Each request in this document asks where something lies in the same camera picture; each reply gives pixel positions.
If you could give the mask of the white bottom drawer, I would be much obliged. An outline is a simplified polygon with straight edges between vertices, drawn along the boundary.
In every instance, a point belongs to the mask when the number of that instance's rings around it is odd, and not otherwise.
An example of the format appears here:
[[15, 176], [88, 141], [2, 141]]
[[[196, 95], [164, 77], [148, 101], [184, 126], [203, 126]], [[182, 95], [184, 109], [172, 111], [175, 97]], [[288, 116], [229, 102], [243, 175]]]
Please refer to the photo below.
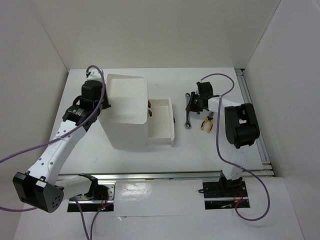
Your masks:
[[147, 143], [151, 145], [174, 144], [175, 126], [171, 98], [149, 99], [152, 116], [147, 117]]

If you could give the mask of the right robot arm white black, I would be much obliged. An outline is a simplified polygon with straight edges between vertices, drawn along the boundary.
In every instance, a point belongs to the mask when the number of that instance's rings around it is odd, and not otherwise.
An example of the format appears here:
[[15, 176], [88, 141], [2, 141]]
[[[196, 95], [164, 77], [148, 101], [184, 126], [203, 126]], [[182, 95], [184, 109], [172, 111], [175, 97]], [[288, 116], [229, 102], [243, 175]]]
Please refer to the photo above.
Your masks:
[[[209, 82], [197, 82], [197, 91], [186, 93], [186, 121], [185, 128], [192, 127], [190, 122], [190, 112], [198, 115], [206, 110], [209, 114], [201, 124], [200, 129], [205, 128], [209, 123], [208, 133], [212, 131], [214, 115], [218, 112], [219, 96], [213, 92], [213, 87]], [[231, 144], [231, 164], [226, 164], [220, 172], [217, 187], [203, 189], [203, 193], [210, 191], [219, 192], [224, 197], [230, 197], [232, 194], [240, 191], [243, 181], [242, 175], [245, 164], [246, 154], [249, 147], [252, 146], [260, 136], [254, 107], [251, 103], [238, 105], [228, 100], [221, 101], [221, 109], [224, 110], [224, 129], [225, 137]]]

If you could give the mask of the large ratchet wrench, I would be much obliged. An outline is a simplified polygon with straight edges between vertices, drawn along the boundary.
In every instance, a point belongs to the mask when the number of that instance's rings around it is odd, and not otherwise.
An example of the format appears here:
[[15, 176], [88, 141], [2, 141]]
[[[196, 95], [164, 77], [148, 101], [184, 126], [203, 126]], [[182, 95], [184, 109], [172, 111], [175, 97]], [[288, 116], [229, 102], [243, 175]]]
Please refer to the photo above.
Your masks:
[[185, 119], [185, 128], [187, 130], [191, 129], [192, 125], [191, 125], [191, 122], [190, 122], [190, 110], [189, 110], [189, 102], [190, 102], [190, 93], [186, 93], [185, 94], [185, 99], [186, 99], [186, 107], [185, 107], [185, 112], [186, 112], [186, 119]]

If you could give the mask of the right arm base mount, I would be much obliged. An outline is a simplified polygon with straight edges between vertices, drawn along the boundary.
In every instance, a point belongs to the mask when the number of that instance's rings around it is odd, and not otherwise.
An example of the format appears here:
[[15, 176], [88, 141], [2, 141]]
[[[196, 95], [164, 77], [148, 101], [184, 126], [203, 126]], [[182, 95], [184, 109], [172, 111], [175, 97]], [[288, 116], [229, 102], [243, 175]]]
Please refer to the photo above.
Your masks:
[[204, 197], [206, 210], [234, 209], [236, 205], [238, 208], [250, 207], [247, 187], [242, 177], [227, 180], [221, 175], [218, 181], [203, 182], [198, 192]]

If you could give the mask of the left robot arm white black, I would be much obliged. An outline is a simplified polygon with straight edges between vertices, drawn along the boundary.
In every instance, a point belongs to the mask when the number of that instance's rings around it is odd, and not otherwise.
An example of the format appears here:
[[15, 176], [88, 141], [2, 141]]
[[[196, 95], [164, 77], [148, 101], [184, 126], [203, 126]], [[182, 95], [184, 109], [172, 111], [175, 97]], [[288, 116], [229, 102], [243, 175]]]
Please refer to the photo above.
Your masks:
[[58, 180], [67, 158], [103, 110], [111, 107], [104, 73], [95, 66], [86, 70], [81, 94], [65, 111], [60, 127], [40, 158], [25, 172], [17, 172], [13, 185], [21, 202], [53, 213], [62, 201], [83, 195], [92, 200], [99, 193], [98, 179], [82, 173]]

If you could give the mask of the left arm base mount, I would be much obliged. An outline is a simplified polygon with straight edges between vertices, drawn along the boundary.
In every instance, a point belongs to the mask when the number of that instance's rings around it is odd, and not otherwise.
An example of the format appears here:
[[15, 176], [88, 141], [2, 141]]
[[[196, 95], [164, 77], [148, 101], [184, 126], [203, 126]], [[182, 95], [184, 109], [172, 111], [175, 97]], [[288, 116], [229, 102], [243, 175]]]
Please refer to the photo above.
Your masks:
[[102, 212], [114, 211], [115, 182], [100, 182], [95, 189], [94, 196], [77, 195], [74, 197], [78, 201], [84, 213], [97, 212], [102, 208]]

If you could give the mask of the white drawer cabinet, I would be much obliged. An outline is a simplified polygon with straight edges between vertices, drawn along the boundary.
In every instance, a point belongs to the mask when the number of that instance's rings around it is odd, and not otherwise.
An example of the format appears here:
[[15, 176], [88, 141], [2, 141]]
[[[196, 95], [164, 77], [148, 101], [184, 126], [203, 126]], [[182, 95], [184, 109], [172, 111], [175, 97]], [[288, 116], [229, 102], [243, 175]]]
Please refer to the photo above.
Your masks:
[[108, 74], [106, 91], [110, 107], [99, 122], [114, 149], [147, 146], [148, 82], [141, 76]]

